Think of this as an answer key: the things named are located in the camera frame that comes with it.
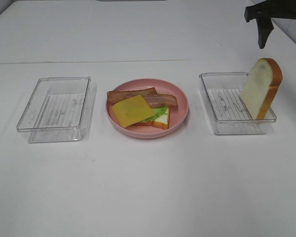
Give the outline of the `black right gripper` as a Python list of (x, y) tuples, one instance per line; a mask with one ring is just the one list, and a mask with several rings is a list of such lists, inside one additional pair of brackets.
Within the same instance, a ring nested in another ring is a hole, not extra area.
[(245, 8), (246, 22), (256, 19), (258, 45), (264, 49), (274, 26), (271, 18), (296, 19), (296, 0), (265, 0)]

